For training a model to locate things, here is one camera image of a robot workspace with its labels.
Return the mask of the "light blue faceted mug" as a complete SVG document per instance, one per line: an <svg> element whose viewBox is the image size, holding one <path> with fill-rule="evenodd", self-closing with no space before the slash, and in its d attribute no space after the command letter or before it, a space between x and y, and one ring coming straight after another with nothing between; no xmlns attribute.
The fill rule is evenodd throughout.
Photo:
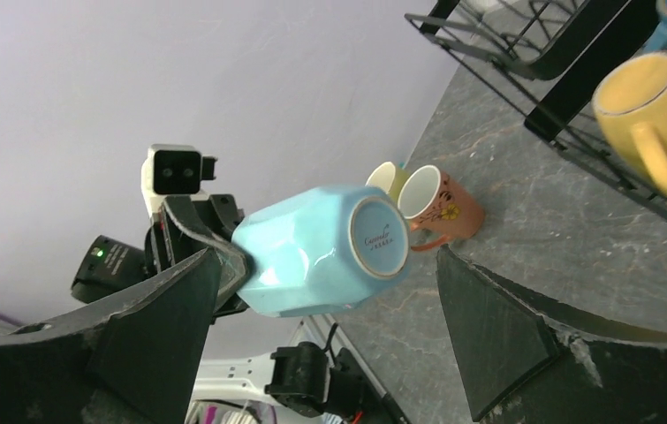
<svg viewBox="0 0 667 424"><path fill-rule="evenodd" d="M238 295L270 317L338 314L402 282L410 231L393 200L366 185L325 185L247 216L231 241L253 261Z"/></svg>

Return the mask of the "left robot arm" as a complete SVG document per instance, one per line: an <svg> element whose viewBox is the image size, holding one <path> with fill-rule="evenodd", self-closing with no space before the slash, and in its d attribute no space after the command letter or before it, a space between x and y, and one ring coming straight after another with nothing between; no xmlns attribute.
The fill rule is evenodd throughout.
<svg viewBox="0 0 667 424"><path fill-rule="evenodd" d="M72 283L91 303L154 276L201 247L199 224L229 238L244 213L229 194L169 200L155 215L143 247L99 236ZM192 230L184 234L183 229ZM405 416L333 317L305 315L270 325L239 315L238 296L223 300L205 344L189 423L402 423Z"/></svg>

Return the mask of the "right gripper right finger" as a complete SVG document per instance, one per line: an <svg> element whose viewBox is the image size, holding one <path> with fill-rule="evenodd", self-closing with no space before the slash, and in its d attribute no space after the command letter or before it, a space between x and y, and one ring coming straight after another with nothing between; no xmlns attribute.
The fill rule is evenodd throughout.
<svg viewBox="0 0 667 424"><path fill-rule="evenodd" d="M612 321L443 247L436 281L476 423L667 423L667 332Z"/></svg>

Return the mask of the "yellow-green faceted mug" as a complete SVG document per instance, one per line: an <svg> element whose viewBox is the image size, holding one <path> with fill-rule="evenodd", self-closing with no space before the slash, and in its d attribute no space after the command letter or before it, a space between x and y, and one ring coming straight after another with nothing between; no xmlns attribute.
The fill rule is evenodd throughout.
<svg viewBox="0 0 667 424"><path fill-rule="evenodd" d="M409 177L409 172L404 170L402 166L393 162L385 162L371 172L366 185L380 188L397 203L403 186Z"/></svg>

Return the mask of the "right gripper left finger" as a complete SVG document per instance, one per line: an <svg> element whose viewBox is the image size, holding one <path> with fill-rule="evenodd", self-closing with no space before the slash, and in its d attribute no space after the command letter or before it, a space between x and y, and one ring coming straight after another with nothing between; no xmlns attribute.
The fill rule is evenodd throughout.
<svg viewBox="0 0 667 424"><path fill-rule="evenodd" d="M205 249L0 335L0 423L182 422L220 279L220 261Z"/></svg>

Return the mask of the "salmon floral mug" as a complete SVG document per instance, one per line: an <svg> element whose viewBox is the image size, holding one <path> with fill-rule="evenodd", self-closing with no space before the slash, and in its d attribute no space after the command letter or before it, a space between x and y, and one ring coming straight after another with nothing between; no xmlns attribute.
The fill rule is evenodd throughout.
<svg viewBox="0 0 667 424"><path fill-rule="evenodd" d="M454 239L469 239L484 223L486 213L477 200L448 173L429 164L411 174L397 201L398 209L411 229L427 230L437 238L414 245L424 252Z"/></svg>

